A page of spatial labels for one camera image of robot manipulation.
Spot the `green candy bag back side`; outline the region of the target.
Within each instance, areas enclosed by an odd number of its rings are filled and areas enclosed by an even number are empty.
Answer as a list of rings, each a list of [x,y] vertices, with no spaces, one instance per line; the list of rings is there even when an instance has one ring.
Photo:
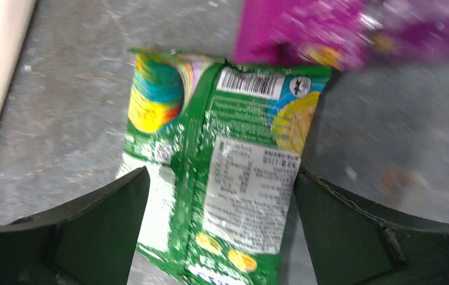
[[[145,167],[137,249],[184,284],[277,284],[325,66],[134,48],[119,176]]]

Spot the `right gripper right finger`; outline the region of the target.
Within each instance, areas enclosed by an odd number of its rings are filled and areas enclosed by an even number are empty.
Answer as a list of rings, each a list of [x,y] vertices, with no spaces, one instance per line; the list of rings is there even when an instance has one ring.
[[[306,170],[294,193],[318,284],[449,284],[449,224],[377,204]]]

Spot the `purple candy bag middle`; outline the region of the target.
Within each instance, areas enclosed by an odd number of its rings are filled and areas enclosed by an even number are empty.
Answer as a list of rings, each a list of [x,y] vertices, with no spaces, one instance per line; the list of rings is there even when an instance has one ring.
[[[360,69],[449,58],[449,1],[245,1],[233,60]]]

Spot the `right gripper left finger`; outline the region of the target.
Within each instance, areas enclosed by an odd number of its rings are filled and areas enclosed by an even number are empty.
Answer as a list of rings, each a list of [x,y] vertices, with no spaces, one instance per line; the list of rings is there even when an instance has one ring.
[[[146,167],[0,225],[0,284],[126,284],[149,195]]]

